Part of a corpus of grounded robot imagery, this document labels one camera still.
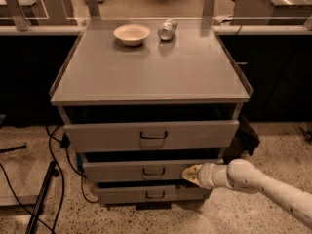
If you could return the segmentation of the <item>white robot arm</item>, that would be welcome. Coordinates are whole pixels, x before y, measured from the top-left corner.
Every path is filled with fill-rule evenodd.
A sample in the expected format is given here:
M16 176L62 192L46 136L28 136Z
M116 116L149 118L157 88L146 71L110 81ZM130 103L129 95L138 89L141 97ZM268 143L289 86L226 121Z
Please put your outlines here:
M182 177L205 189L222 187L244 193L259 192L312 228L312 195L266 175L249 161L235 159L228 165L193 165L182 172Z

